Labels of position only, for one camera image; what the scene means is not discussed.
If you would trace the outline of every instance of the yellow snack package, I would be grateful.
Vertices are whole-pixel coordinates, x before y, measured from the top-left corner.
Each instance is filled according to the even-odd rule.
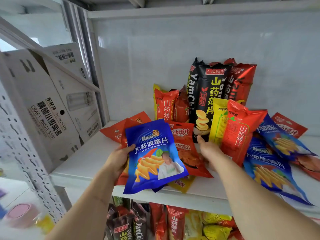
[[[222,221],[231,221],[232,216],[228,215],[220,215],[215,213],[209,213],[204,211],[199,211],[200,219],[202,220],[203,224],[218,224]]]
[[[231,230],[231,227],[206,225],[203,227],[203,234],[209,240],[227,240]]]
[[[184,223],[183,240],[200,240],[202,237],[202,223],[197,210],[189,210]]]
[[[158,119],[158,117],[157,117],[157,107],[158,107],[158,105],[157,105],[157,101],[156,101],[156,96],[155,96],[155,90],[156,89],[158,89],[159,91],[161,91],[161,92],[163,92],[163,93],[165,93],[165,92],[167,92],[166,90],[162,90],[162,89],[160,89],[160,86],[158,85],[158,84],[153,84],[153,103],[154,103],[154,105],[153,105],[153,110],[154,110],[154,120],[157,120]]]
[[[223,98],[214,98],[212,101],[213,119],[209,141],[220,146],[228,121],[228,100]]]
[[[196,177],[193,175],[188,175],[186,177],[172,181],[172,182],[168,183],[168,185],[185,194],[188,191],[188,189],[190,188],[190,186],[193,183],[195,178]]]

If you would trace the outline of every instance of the white back panel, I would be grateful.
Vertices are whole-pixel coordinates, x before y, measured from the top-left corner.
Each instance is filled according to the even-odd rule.
[[[196,56],[257,64],[247,106],[268,109],[320,135],[320,12],[98,20],[111,120],[153,119],[153,84],[182,88]]]

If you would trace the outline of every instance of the blue object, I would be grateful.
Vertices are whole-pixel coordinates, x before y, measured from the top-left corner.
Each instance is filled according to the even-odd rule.
[[[129,153],[129,177],[124,194],[135,194],[189,175],[178,156],[170,126],[164,119],[125,129]]]
[[[252,138],[243,165],[246,173],[266,189],[313,206],[294,181],[289,162],[274,153],[264,140]]]
[[[2,208],[1,204],[0,204],[0,219],[4,218],[6,215],[7,211]]]
[[[294,161],[298,155],[318,156],[311,152],[301,141],[281,129],[269,116],[257,128],[257,132],[264,137],[266,142],[280,157]]]

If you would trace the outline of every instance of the hand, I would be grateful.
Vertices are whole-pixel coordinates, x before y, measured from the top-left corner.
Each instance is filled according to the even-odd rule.
[[[197,136],[197,141],[200,146],[201,154],[209,161],[209,165],[212,169],[214,169],[216,159],[226,157],[217,144],[205,142],[201,136]]]
[[[115,149],[106,160],[104,168],[114,173],[114,179],[117,179],[126,167],[128,153],[134,150],[136,145],[132,144],[121,149],[121,145]]]

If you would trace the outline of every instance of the person's left hand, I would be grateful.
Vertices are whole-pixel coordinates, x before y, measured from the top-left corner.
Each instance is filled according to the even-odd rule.
[[[123,172],[126,166],[128,153],[134,150],[136,145],[132,144],[129,147],[121,149],[121,145],[115,149],[106,160],[104,168],[114,173],[114,179],[117,179]]]

